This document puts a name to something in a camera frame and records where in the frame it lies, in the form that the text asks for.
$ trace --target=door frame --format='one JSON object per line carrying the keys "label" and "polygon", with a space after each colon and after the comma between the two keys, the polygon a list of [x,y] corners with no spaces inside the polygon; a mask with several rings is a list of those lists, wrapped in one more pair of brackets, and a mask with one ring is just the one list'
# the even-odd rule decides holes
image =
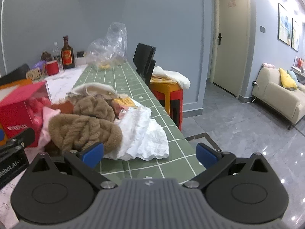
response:
{"label": "door frame", "polygon": [[[250,40],[250,16],[251,16],[251,8],[250,8],[250,0],[248,0],[245,67],[243,69],[242,81],[240,83],[240,87],[236,95],[237,99],[240,96],[242,90],[242,84],[245,78],[245,71],[246,71],[246,65],[248,59],[249,40]],[[214,82],[214,75],[215,75],[215,66],[216,66],[217,48],[218,48],[218,41],[217,41],[218,33],[219,33],[219,0],[214,0],[214,33],[213,33],[213,49],[212,49],[212,61],[211,61],[211,73],[210,73],[211,83]]]}

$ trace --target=beige sofa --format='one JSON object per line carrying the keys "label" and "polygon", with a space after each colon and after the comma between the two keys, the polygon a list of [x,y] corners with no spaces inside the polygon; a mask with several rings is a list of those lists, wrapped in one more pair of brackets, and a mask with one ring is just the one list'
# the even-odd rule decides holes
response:
{"label": "beige sofa", "polygon": [[285,89],[281,85],[278,69],[262,68],[258,74],[252,95],[262,100],[292,124],[297,124],[305,115],[305,86],[294,91]]}

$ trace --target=gray marble floor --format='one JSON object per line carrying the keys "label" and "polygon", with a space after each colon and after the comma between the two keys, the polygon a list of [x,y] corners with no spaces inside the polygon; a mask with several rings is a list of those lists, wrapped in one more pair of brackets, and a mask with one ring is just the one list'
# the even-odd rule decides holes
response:
{"label": "gray marble floor", "polygon": [[[241,103],[207,82],[203,113],[183,119],[185,137],[206,132],[223,151],[237,157],[261,152],[289,194],[283,220],[290,228],[305,222],[305,120],[288,130],[288,122],[260,103]],[[192,140],[196,147],[205,139]]]}

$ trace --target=white door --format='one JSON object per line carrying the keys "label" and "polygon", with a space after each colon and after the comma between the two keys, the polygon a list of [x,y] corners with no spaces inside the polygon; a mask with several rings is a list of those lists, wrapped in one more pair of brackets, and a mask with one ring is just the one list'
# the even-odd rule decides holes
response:
{"label": "white door", "polygon": [[214,83],[234,95],[239,93],[246,64],[248,0],[219,0],[219,31]]}

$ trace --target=door handle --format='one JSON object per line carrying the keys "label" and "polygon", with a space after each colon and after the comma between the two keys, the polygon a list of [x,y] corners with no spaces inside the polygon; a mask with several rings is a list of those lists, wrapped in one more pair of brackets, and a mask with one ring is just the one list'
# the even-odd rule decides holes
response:
{"label": "door handle", "polygon": [[222,33],[219,33],[219,36],[217,38],[218,38],[218,45],[220,45],[222,41]]}

